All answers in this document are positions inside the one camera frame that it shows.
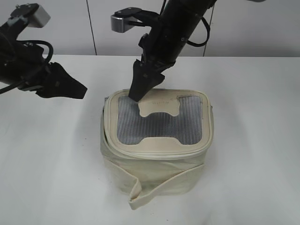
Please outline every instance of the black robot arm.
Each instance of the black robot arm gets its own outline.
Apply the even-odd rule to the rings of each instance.
[[[58,63],[50,63],[53,47],[46,41],[17,40],[27,27],[41,28],[50,16],[39,4],[17,5],[0,27],[0,82],[8,84],[0,94],[13,88],[36,91],[42,98],[83,98],[87,88],[72,78]],[[46,45],[49,53],[42,54]]]
[[[210,26],[203,15],[217,0],[169,0],[160,14],[129,7],[111,16],[112,30],[123,33],[134,26],[150,26],[149,34],[142,36],[139,46],[143,49],[141,60],[133,65],[133,81],[129,97],[139,101],[165,76],[161,73],[172,67],[185,44],[204,46],[210,37]],[[207,39],[201,44],[189,41],[198,23],[202,21]]]

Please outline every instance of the beige fabric bag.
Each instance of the beige fabric bag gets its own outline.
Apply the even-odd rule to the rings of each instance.
[[[201,92],[153,89],[136,103],[122,90],[105,102],[101,152],[133,210],[189,191],[212,138],[212,107]]]

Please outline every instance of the white tabletop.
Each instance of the white tabletop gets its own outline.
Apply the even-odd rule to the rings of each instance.
[[[209,96],[205,171],[189,193],[132,211],[106,177],[99,121],[135,58],[54,56],[88,87],[84,100],[0,96],[0,224],[300,224],[300,58],[178,58],[160,88]]]

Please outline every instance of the white wall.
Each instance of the white wall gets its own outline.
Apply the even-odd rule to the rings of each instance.
[[[218,0],[205,56],[300,57],[300,0]]]
[[[29,0],[0,0],[0,23],[5,23],[15,5]],[[90,20],[85,0],[33,0],[43,6],[51,20],[43,28],[26,28],[19,40],[36,39],[50,42],[55,54],[95,54]]]
[[[16,4],[28,0],[1,0],[0,23]],[[159,12],[162,0],[87,0],[98,55],[140,55],[137,45],[149,28],[111,31],[110,15],[126,7]],[[86,0],[35,0],[52,17],[42,29],[27,28],[20,39],[49,41],[55,54],[95,54]],[[205,15],[210,19],[211,11]],[[218,0],[213,12],[205,56],[300,57],[300,0]],[[202,42],[206,30],[199,24],[191,39]],[[186,46],[182,56],[202,56],[204,48]]]

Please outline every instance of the gray mesh panel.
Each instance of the gray mesh panel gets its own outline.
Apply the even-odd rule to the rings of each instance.
[[[180,113],[155,112],[140,116],[138,103],[119,98],[117,137],[123,144],[138,144],[145,137],[174,137],[181,144],[196,144],[202,138],[202,104],[198,96],[180,97]]]

